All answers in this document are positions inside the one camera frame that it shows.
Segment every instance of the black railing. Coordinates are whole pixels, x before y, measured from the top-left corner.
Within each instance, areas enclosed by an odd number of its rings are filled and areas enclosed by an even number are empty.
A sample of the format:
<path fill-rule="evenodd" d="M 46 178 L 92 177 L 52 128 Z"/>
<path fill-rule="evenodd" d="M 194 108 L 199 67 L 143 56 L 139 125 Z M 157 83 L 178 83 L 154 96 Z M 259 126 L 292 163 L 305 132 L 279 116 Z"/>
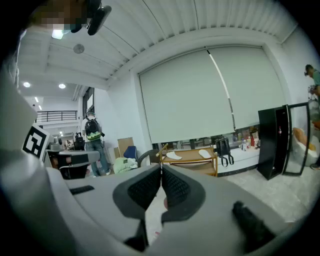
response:
<path fill-rule="evenodd" d="M 36 123 L 52 122 L 52 121 L 67 121 L 77 120 L 78 111 L 38 111 L 38 117 Z"/>

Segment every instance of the black handbag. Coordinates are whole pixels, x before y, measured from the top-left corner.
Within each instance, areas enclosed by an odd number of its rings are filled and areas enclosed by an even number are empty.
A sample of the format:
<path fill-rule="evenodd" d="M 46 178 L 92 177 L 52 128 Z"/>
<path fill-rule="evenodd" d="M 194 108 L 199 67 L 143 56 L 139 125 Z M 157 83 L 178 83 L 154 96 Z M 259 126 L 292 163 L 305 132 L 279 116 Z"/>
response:
<path fill-rule="evenodd" d="M 229 163 L 230 165 L 233 165 L 235 163 L 234 157 L 231 155 L 230 147 L 229 147 L 229 139 L 222 137 L 215 140 L 216 145 L 216 152 L 218 154 L 218 157 L 221 158 L 221 163 L 223 167 L 228 166 L 228 159 L 225 158 L 225 155 L 228 155 Z"/>

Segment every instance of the glass door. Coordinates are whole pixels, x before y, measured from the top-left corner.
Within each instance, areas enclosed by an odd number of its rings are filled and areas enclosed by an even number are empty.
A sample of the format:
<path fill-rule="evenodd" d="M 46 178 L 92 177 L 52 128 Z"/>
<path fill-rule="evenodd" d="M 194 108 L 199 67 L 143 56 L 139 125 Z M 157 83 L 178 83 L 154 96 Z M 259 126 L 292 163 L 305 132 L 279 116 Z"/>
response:
<path fill-rule="evenodd" d="M 304 170 L 310 144 L 310 111 L 307 102 L 287 106 L 289 143 L 283 175 L 300 176 Z"/>

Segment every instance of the orange object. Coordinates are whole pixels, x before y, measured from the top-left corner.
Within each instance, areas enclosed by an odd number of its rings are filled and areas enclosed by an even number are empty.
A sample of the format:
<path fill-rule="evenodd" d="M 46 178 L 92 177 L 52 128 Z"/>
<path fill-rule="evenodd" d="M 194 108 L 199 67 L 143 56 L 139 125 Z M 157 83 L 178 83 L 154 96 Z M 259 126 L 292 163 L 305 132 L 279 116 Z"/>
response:
<path fill-rule="evenodd" d="M 318 130 L 320 130 L 320 120 L 319 121 L 314 121 L 312 123 Z"/>
<path fill-rule="evenodd" d="M 307 146 L 307 136 L 305 135 L 304 131 L 300 128 L 293 128 L 293 135 L 296 139 L 301 142 L 303 145 Z M 309 143 L 309 149 L 312 151 L 316 151 L 316 146 Z"/>

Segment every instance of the person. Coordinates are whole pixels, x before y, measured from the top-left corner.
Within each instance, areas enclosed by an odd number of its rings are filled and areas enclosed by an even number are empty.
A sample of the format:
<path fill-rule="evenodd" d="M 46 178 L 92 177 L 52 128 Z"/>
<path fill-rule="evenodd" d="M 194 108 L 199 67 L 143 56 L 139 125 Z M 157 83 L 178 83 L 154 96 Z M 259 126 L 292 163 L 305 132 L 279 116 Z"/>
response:
<path fill-rule="evenodd" d="M 318 96 L 318 102 L 320 105 L 320 73 L 318 70 L 314 69 L 314 67 L 310 64 L 305 66 L 305 76 L 309 76 L 313 79 L 315 88 L 310 90 L 311 94 L 315 94 Z"/>
<path fill-rule="evenodd" d="M 311 94 L 315 94 L 318 97 L 318 103 L 320 106 L 320 73 L 318 70 L 314 69 L 314 67 L 310 64 L 305 66 L 305 76 L 309 76 L 314 81 L 314 89 L 310 90 Z M 310 165 L 310 168 L 313 170 L 320 170 L 320 156 L 318 160 Z"/>
<path fill-rule="evenodd" d="M 94 139 L 94 140 L 88 140 L 88 136 L 86 135 L 86 123 L 89 120 L 95 119 L 96 122 L 98 123 L 97 119 L 96 119 L 96 114 L 93 113 L 92 111 L 89 111 L 86 114 L 86 118 L 83 119 L 82 124 L 81 124 L 81 128 L 82 128 L 82 135 L 85 137 L 85 150 L 86 151 L 98 151 L 100 153 L 100 163 L 102 165 L 103 171 L 102 173 L 99 172 L 99 169 L 97 167 L 97 163 L 94 162 L 91 164 L 92 166 L 92 171 L 94 173 L 95 176 L 105 176 L 105 175 L 109 175 L 110 174 L 110 164 L 107 162 L 106 156 L 105 156 L 105 152 L 104 152 L 104 148 L 101 145 L 101 140 L 100 138 Z M 98 123 L 100 131 L 102 132 L 102 127 L 100 126 L 100 124 Z"/>

